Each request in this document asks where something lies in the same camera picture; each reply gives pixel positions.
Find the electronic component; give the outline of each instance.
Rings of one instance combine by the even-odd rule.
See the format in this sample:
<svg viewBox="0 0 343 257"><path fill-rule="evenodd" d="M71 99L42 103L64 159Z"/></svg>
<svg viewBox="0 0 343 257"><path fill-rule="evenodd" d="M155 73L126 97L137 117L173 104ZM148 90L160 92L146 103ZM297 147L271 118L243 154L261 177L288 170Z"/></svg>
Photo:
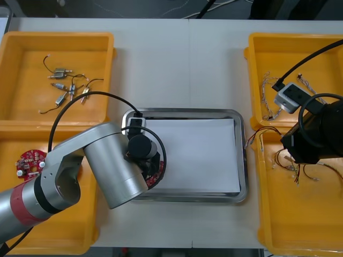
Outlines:
<svg viewBox="0 0 343 257"><path fill-rule="evenodd" d="M64 84L61 84L61 83L51 83L51 85L53 87L56 87L56 88L60 89L60 90L68 91L68 88Z"/></svg>
<svg viewBox="0 0 343 257"><path fill-rule="evenodd" d="M73 71L70 71L70 70L66 70L65 68L55 68L55 73L65 73L65 72L73 72Z"/></svg>
<svg viewBox="0 0 343 257"><path fill-rule="evenodd" d="M73 100L74 94L75 94L75 84L71 84L69 87L70 101Z"/></svg>
<svg viewBox="0 0 343 257"><path fill-rule="evenodd" d="M54 75L48 76L48 79L64 79L66 74L64 72L56 72Z"/></svg>
<svg viewBox="0 0 343 257"><path fill-rule="evenodd" d="M84 89L84 91L83 91L82 93L83 93L83 94L88 93L90 90L91 90L90 87L85 87L85 89ZM88 96L82 97L82 99L81 99L81 104L85 103L85 102L86 102L86 99L88 99Z"/></svg>
<svg viewBox="0 0 343 257"><path fill-rule="evenodd" d="M57 100L55 101L56 106L60 106L60 105L64 102L65 96L66 96L67 93L68 93L68 92L65 92L63 95L60 95L60 96L57 98Z"/></svg>
<svg viewBox="0 0 343 257"><path fill-rule="evenodd" d="M299 104L296 103L294 100L292 100L290 97L288 97L285 94L285 91L289 89L290 86L294 85L293 83L288 83L283 89L281 89L280 91L278 91L275 99L274 99L274 103L276 103L282 110L288 112L289 114L293 114L296 109L299 108ZM297 86L296 90L301 90L303 91L305 94L307 94L307 92L302 89L301 87Z"/></svg>
<svg viewBox="0 0 343 257"><path fill-rule="evenodd" d="M23 153L16 162L18 178L27 181L40 174L45 166L46 156L47 153L35 149Z"/></svg>
<svg viewBox="0 0 343 257"><path fill-rule="evenodd" d="M128 126L141 126L146 127L146 119L145 118L138 118L138 117L131 117L128 120ZM131 139L137 134L145 134L144 130L139 130L137 128L131 128L128 131L128 137Z"/></svg>

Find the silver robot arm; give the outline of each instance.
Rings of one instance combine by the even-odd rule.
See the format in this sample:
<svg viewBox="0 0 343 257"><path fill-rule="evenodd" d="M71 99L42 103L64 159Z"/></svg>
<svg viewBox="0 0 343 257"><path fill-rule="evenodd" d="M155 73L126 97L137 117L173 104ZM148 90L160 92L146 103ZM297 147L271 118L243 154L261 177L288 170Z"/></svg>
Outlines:
<svg viewBox="0 0 343 257"><path fill-rule="evenodd" d="M141 170L124 159L128 141L117 125L102 123L57 145L40 176L0 193L0 248L80 200L77 174L84 156L110 209L146 192Z"/></svg>

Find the floor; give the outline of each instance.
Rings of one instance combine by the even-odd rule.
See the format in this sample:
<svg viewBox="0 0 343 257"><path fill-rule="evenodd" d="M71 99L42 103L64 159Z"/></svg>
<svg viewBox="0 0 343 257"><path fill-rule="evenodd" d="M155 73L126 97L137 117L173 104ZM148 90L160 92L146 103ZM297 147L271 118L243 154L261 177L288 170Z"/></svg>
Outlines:
<svg viewBox="0 0 343 257"><path fill-rule="evenodd" d="M204 19L248 19L251 0L235 0L204 15ZM298 0L286 0L277 19L287 19ZM65 0L65 11L75 18L181 19L199 12L206 0ZM343 20L342 0L328 0L316 19Z"/></svg>
<svg viewBox="0 0 343 257"><path fill-rule="evenodd" d="M156 248L130 248L128 254L122 254L121 248L91 247L90 250L79 255L82 257L264 257L263 251L257 249L156 249ZM54 257L67 257L68 255L54 255ZM35 255L16 255L16 257L35 257Z"/></svg>

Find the black cable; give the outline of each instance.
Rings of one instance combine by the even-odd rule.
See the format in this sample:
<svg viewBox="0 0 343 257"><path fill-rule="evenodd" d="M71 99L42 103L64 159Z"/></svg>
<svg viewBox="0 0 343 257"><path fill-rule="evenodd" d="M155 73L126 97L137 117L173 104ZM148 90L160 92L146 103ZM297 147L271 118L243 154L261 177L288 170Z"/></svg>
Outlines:
<svg viewBox="0 0 343 257"><path fill-rule="evenodd" d="M50 56L50 55L47 55L46 57L44 57L44 59L43 59L43 64L44 64L45 68L47 68L48 71L50 71L51 73L54 73L54 71L52 71L51 69L49 69L49 68L47 67L47 65L45 64L45 60L46 60L49 56Z"/></svg>
<svg viewBox="0 0 343 257"><path fill-rule="evenodd" d="M21 235L21 237L7 250L7 253L4 255L1 255L0 257L4 257L6 254L8 254L11 250L13 250L17 245L20 244L21 241L24 240L24 238L31 232L33 228L28 229L24 234Z"/></svg>
<svg viewBox="0 0 343 257"><path fill-rule="evenodd" d="M63 107L63 109L61 110L61 112L57 115L55 121L54 121L54 124L53 126L51 127L51 131L50 131L50 135L49 135L49 143L48 143L48 152L51 152L52 148L53 148L53 139L54 139L54 134L55 134L55 131L56 131L56 128L57 128L57 125L58 125L58 122L59 120L62 118L63 114L68 110L69 107L71 107L76 101L78 101L79 99L81 99L82 97L84 96L87 96L87 95L105 95L105 96L109 96L109 97L112 97L114 99L117 99L117 100L120 100L122 101L123 103L126 103L128 106L130 106L135 112L136 114L138 114L140 117L142 116L141 112L138 111L138 109L136 107L133 106L133 104L131 104L130 102L128 102L127 100L119 97L119 96L116 96L116 95L113 95L113 94L110 94L110 93L107 93L107 92L101 92L101 91L92 91L92 92L88 92L88 93L84 93L84 94L81 94L81 95L78 95L76 96L72 101L70 101L69 103L66 104L65 107Z"/></svg>
<svg viewBox="0 0 343 257"><path fill-rule="evenodd" d="M209 8L214 4L215 1L216 0L209 0L205 7L200 11L198 16L196 16L196 19L201 19L204 16L204 14L209 10Z"/></svg>
<svg viewBox="0 0 343 257"><path fill-rule="evenodd" d="M288 77L293 71L295 71L297 68L299 68L301 65L303 65L304 63L308 62L309 60L311 60L312 58L332 49L338 46L341 46L343 44L343 39L338 40L332 44L329 44L326 47L323 47L317 51L315 51L313 54L310 54L308 57L302 59L300 62L298 62L297 64L295 64L289 71L287 71L281 78L279 78L277 80L277 82L274 84L274 86L278 87L286 77Z"/></svg>
<svg viewBox="0 0 343 257"><path fill-rule="evenodd" d="M146 128L146 127L141 127L141 126L127 126L127 127L122 128L122 131L123 131L123 130L128 130L128 129L130 129L130 128L131 128L131 129L138 129L138 128L139 128L139 129L141 129L141 130L144 130L144 131L150 133L152 136L154 136L154 137L156 138L156 140L158 141L158 143L160 144L160 146L161 146L161 148L162 148L162 156L163 156L163 168L162 168L162 172L161 172L159 178L155 181L155 183L154 183L152 186L150 186L150 187L148 188L148 189L150 190L150 189L154 188L154 187L161 181L161 179L163 178L163 176L165 175L166 167L167 167L167 153L166 153L166 149L165 149L165 146L164 146L162 140L161 140L161 139L159 138L159 136L156 135L156 133L153 132L152 130L150 130L150 129Z"/></svg>
<svg viewBox="0 0 343 257"><path fill-rule="evenodd" d="M60 105L58 105L58 106L56 106L56 107L54 107L54 108L51 108L51 109L49 109L49 110L47 110L47 111L41 111L41 110L39 110L38 112L39 112L40 114L47 114L48 112L53 111L53 110L56 110L56 109L58 109L59 107L60 107Z"/></svg>
<svg viewBox="0 0 343 257"><path fill-rule="evenodd" d="M298 116L298 124L299 124L299 131L302 134L302 136L304 137L304 139L306 140L307 143L309 143L312 146L315 147L323 147L324 145L322 145L321 143L317 143L314 140L312 140L311 137L309 137L306 133L305 130L305 125L304 125L304 120L303 120L303 115L306 109L306 106L313 101L314 99L317 99L319 97L331 97L331 98L335 98L338 100L343 100L343 96L340 95L335 95L335 94L331 94L331 93L321 93L321 94L316 94L311 96L304 104L303 106L301 106L300 111L299 111L299 116Z"/></svg>

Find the white table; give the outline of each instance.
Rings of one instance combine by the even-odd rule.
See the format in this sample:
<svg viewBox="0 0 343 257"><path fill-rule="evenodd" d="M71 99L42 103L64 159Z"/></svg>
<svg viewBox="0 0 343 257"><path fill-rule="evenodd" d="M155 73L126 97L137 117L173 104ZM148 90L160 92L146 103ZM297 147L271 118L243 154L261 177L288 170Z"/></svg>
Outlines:
<svg viewBox="0 0 343 257"><path fill-rule="evenodd" d="M112 32L118 53L112 93L141 108L234 109L251 135L243 57L249 34L343 34L343 22L14 18L11 29ZM126 109L111 101L110 117L119 121ZM251 149L247 155L249 195L238 206L129 202L108 210L100 195L100 236L94 246L262 248L255 158Z"/></svg>

